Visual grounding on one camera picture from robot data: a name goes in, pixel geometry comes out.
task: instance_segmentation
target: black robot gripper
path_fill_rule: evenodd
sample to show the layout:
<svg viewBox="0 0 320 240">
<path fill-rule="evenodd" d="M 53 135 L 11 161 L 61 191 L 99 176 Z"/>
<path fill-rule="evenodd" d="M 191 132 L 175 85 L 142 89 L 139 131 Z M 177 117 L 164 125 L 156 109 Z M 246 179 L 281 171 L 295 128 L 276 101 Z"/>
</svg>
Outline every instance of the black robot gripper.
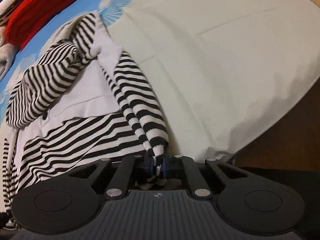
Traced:
<svg viewBox="0 0 320 240">
<path fill-rule="evenodd" d="M 25 188 L 12 202 L 23 228 L 15 237 L 302 239 L 294 227 L 304 202 L 285 185 L 214 158 L 199 164 L 176 155 L 164 158 L 161 176 L 181 179 L 184 188 L 132 186 L 152 173 L 152 159 L 145 156 L 130 155 L 120 164 L 102 158 Z"/>
</svg>

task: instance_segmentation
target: bed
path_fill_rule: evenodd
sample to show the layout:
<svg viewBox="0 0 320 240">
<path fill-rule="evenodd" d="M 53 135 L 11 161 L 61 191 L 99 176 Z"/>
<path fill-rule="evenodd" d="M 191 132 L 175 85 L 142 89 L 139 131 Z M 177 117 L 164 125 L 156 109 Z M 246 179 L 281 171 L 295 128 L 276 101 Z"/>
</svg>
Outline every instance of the bed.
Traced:
<svg viewBox="0 0 320 240">
<path fill-rule="evenodd" d="M 0 82 L 0 140 L 10 92 L 68 20 L 99 10 L 164 113 L 170 154 L 223 160 L 264 133 L 320 74 L 320 8 L 310 0 L 77 0 Z"/>
</svg>

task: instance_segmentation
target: circular pad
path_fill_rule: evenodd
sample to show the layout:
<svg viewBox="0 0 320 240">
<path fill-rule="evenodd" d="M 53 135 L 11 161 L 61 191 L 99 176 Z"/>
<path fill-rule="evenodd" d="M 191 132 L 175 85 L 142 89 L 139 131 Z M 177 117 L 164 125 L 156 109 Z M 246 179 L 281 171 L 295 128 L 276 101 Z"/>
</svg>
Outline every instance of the circular pad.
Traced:
<svg viewBox="0 0 320 240">
<path fill-rule="evenodd" d="M 244 201 L 248 207 L 261 212 L 272 212 L 282 205 L 282 199 L 268 190 L 250 192 L 245 196 Z"/>
<path fill-rule="evenodd" d="M 62 175 L 20 191 L 12 202 L 12 215 L 23 228 L 55 235 L 89 223 L 99 207 L 99 197 L 89 184 Z"/>
<path fill-rule="evenodd" d="M 40 193 L 35 198 L 35 205 L 38 209 L 47 212 L 55 212 L 67 208 L 72 202 L 72 197 L 68 192 L 58 190 L 48 190 Z"/>
<path fill-rule="evenodd" d="M 304 212 L 303 199 L 293 189 L 258 176 L 231 180 L 217 207 L 233 227 L 257 235 L 290 230 Z"/>
</svg>

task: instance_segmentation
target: striped sleeve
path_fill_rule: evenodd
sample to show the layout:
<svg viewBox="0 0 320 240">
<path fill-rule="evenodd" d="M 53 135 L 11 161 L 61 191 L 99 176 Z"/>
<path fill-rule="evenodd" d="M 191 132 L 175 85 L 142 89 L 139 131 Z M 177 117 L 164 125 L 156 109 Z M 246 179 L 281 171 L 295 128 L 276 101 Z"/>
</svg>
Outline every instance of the striped sleeve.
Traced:
<svg viewBox="0 0 320 240">
<path fill-rule="evenodd" d="M 11 223 L 16 226 L 15 220 L 11 215 L 11 203 L 16 195 L 16 185 L 18 183 L 17 169 L 14 165 L 15 148 L 13 149 L 12 156 L 10 158 L 9 142 L 4 139 L 4 151 L 3 151 L 3 164 L 2 164 L 2 184 L 3 184 L 3 198 L 4 207 L 9 214 Z"/>
<path fill-rule="evenodd" d="M 99 19 L 96 19 L 93 13 L 87 14 L 74 26 L 70 35 L 71 41 L 78 49 L 83 64 L 88 64 L 97 56 L 96 53 L 91 51 L 97 20 Z"/>
<path fill-rule="evenodd" d="M 155 156 L 159 167 L 168 135 L 159 103 L 147 79 L 125 51 L 114 69 L 114 79 L 104 69 L 103 73 L 129 125 L 148 154 Z"/>
<path fill-rule="evenodd" d="M 21 128 L 39 117 L 72 84 L 83 64 L 72 42 L 53 45 L 24 73 L 6 111 L 10 127 Z"/>
</svg>

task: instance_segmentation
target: logo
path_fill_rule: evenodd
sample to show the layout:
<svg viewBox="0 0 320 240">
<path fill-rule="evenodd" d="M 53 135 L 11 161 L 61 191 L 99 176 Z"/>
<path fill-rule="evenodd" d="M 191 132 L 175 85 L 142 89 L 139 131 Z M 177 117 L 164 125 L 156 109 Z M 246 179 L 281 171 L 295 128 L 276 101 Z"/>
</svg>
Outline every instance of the logo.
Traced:
<svg viewBox="0 0 320 240">
<path fill-rule="evenodd" d="M 161 194 L 160 192 L 157 192 L 157 193 L 154 194 L 154 196 L 157 197 L 157 198 L 160 198 L 160 197 L 163 196 L 163 194 Z"/>
</svg>

